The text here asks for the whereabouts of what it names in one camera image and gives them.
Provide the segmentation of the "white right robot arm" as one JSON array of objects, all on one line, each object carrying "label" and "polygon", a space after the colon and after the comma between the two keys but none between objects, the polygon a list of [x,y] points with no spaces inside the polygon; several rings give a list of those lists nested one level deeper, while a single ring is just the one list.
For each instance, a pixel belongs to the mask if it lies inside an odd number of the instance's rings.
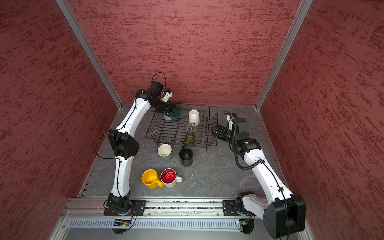
[{"label": "white right robot arm", "polygon": [[306,202],[296,196],[278,177],[261,145],[249,135],[247,122],[235,113],[225,112],[226,126],[217,125],[213,136],[229,144],[235,163],[241,170],[251,170],[259,181],[265,199],[252,192],[237,194],[235,210],[241,216],[258,217],[274,240],[305,230]]}]

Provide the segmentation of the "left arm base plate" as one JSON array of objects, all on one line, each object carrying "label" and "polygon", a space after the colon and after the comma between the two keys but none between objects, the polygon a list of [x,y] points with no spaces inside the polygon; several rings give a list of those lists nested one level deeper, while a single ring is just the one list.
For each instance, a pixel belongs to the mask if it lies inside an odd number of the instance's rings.
[{"label": "left arm base plate", "polygon": [[104,216],[128,217],[132,215],[142,216],[144,214],[145,200],[117,201],[106,200],[104,203]]}]

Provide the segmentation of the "olive green glass tumbler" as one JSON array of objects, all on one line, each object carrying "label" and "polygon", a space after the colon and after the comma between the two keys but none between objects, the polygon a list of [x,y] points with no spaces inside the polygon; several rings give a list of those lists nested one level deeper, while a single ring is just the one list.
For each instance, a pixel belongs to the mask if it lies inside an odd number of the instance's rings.
[{"label": "olive green glass tumbler", "polygon": [[193,132],[187,132],[184,140],[184,146],[192,148],[196,146],[196,137]]}]

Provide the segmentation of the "clear plastic cup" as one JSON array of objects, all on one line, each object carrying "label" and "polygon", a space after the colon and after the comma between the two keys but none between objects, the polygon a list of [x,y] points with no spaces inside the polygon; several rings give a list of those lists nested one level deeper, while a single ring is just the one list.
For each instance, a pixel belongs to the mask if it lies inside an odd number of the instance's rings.
[{"label": "clear plastic cup", "polygon": [[188,133],[195,133],[197,131],[197,125],[195,123],[188,123],[186,129]]}]

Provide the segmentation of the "white faceted mug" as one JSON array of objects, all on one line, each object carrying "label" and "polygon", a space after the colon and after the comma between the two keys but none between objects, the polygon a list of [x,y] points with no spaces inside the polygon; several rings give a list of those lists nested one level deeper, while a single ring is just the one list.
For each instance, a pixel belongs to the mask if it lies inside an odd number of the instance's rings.
[{"label": "white faceted mug", "polygon": [[189,111],[189,124],[194,124],[198,126],[200,124],[200,113],[196,109]]}]

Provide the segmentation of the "lilac plastic cup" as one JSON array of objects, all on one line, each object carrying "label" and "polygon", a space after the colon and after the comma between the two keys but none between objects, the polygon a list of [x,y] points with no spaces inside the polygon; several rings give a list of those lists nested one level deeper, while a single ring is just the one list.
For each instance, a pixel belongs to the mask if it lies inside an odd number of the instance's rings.
[{"label": "lilac plastic cup", "polygon": [[163,116],[164,116],[164,120],[165,121],[172,121],[173,120],[171,117],[169,117],[169,116],[167,116],[165,114]]}]

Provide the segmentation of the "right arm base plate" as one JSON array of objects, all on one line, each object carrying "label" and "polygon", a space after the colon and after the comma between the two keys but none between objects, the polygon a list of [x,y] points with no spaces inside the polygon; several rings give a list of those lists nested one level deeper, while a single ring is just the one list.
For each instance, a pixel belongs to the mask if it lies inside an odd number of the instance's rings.
[{"label": "right arm base plate", "polygon": [[265,212],[265,206],[250,198],[224,200],[223,211],[224,216],[250,217],[253,214],[261,218]]}]

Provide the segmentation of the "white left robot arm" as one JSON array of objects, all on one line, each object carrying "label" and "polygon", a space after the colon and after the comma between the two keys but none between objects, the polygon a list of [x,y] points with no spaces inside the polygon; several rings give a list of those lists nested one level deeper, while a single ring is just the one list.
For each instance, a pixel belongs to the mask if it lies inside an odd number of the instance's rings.
[{"label": "white left robot arm", "polygon": [[172,92],[165,85],[151,81],[147,90],[139,90],[134,103],[122,122],[114,130],[107,133],[111,148],[114,151],[116,170],[114,184],[108,195],[106,209],[117,215],[125,216],[133,211],[130,202],[130,173],[135,155],[140,144],[134,138],[139,123],[150,109],[169,114],[177,112],[177,105],[169,99]]}]

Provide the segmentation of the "white mug green handle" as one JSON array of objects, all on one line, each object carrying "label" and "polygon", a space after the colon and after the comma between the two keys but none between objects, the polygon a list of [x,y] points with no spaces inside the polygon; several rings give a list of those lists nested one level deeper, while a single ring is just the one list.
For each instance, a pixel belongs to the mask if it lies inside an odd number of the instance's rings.
[{"label": "white mug green handle", "polygon": [[176,105],[175,111],[173,113],[168,113],[167,116],[171,117],[173,122],[179,122],[182,115],[182,108],[180,105]]}]

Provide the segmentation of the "black mug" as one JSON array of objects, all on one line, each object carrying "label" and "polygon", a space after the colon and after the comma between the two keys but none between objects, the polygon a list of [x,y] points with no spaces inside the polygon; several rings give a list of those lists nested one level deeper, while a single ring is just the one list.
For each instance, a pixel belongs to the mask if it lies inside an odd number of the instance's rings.
[{"label": "black mug", "polygon": [[182,166],[190,167],[193,164],[193,151],[186,146],[182,146],[179,151],[179,158]]}]

